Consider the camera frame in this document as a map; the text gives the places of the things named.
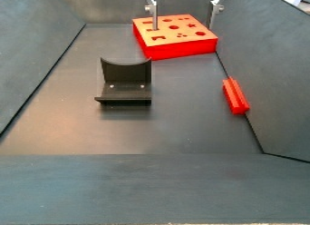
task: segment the metal rod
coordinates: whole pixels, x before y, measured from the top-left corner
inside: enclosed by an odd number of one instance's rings
[[[155,0],[147,0],[148,5],[145,5],[145,11],[152,14],[152,30],[159,30],[157,28],[157,3]]]

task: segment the gray floor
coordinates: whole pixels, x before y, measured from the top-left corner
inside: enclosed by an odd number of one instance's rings
[[[256,154],[0,157],[0,221],[308,223],[308,172]]]
[[[131,26],[83,30],[1,137],[0,223],[308,223],[310,165],[259,152],[216,56],[155,62],[151,107],[105,109],[100,56],[141,60]]]
[[[152,105],[103,108],[99,57],[144,60],[131,25],[88,26],[0,142],[0,154],[260,153],[232,116],[215,54],[152,63]]]

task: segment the red block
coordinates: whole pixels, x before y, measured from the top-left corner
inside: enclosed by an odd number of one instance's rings
[[[246,111],[250,110],[250,105],[239,88],[239,84],[236,80],[232,79],[232,77],[228,77],[227,80],[223,80],[223,91],[231,112],[234,114],[244,114]]]
[[[215,52],[217,37],[191,15],[157,18],[159,30],[152,30],[152,18],[133,19],[133,33],[144,56],[161,60]]]

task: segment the shape hole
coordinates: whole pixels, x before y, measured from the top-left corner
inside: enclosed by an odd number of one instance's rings
[[[155,41],[155,40],[159,40],[159,39],[161,39],[161,40],[165,40],[165,36],[152,36],[151,37],[151,39]]]
[[[169,26],[169,29],[173,29],[173,30],[175,30],[175,29],[179,29],[179,27],[177,27],[176,25],[171,25],[171,26]]]
[[[196,32],[196,35],[205,35],[204,32]]]
[[[187,27],[196,27],[195,24],[187,24]]]

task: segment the black curved holder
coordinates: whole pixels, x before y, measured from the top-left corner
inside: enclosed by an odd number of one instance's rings
[[[151,103],[151,59],[137,64],[116,64],[100,58],[104,86],[95,100]]]

